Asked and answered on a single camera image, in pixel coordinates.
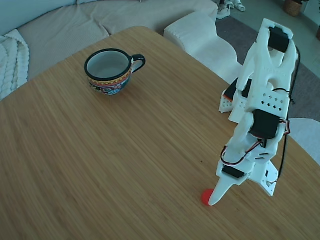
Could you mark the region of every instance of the colorful mug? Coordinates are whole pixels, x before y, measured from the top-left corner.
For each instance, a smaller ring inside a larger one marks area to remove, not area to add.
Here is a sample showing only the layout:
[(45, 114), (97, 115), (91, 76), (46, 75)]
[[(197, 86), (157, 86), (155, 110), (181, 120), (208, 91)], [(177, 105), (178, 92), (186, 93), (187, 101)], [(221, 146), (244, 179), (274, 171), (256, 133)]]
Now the colorful mug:
[(141, 69), (146, 59), (141, 54), (129, 56), (126, 52), (110, 48), (92, 54), (84, 64), (90, 87), (97, 92), (114, 95), (128, 84), (131, 74)]

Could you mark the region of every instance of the knit blanket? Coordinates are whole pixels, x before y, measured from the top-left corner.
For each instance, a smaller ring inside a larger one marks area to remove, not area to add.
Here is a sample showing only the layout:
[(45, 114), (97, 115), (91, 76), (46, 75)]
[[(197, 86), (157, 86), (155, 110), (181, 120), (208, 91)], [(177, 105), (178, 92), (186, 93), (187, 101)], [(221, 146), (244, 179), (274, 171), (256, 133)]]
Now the knit blanket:
[(0, 36), (0, 101), (27, 82), (29, 56), (18, 30)]

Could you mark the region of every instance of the red ball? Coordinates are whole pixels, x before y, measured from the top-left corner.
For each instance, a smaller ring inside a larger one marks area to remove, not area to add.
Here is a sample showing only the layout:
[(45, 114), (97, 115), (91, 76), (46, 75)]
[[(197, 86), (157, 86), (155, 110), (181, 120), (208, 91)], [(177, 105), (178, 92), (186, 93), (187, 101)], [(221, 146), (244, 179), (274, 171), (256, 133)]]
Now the red ball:
[(214, 189), (206, 189), (203, 193), (202, 193), (202, 195), (201, 195), (201, 201), (202, 201), (202, 203), (204, 204), (204, 205), (206, 205), (206, 206), (210, 206), (209, 205), (209, 199), (210, 199), (210, 197), (211, 197), (211, 195), (212, 195), (212, 193), (214, 192)]

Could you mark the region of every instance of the robotic arm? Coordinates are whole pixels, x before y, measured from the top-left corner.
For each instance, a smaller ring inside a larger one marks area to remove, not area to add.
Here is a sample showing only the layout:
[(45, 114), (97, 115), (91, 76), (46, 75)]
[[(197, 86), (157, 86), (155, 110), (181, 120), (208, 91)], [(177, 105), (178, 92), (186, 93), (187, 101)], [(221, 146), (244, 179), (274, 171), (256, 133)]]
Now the robotic arm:
[(238, 123), (223, 148), (215, 189), (202, 195), (216, 204), (232, 185), (249, 179), (273, 196), (279, 172), (271, 162), (278, 143), (290, 133), (288, 110), (291, 77), (298, 59), (290, 29), (264, 19), (246, 56), (240, 77), (221, 96), (219, 111)]

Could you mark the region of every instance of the shoe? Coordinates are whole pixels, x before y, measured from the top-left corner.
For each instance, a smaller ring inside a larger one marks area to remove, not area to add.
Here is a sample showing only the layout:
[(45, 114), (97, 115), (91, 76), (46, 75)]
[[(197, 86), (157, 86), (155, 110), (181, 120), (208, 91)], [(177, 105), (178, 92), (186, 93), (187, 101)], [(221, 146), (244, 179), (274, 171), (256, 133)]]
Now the shoe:
[(230, 6), (226, 6), (224, 4), (220, 4), (218, 8), (218, 14), (216, 16), (217, 19), (224, 19), (226, 17), (229, 17), (231, 15), (230, 13)]
[(239, 10), (240, 12), (245, 12), (246, 11), (246, 7), (242, 5), (241, 0), (232, 0), (232, 4), (235, 6), (235, 8), (237, 10)]
[(224, 5), (226, 5), (227, 7), (230, 7), (231, 9), (235, 8), (235, 5), (232, 2), (232, 0), (224, 0)]

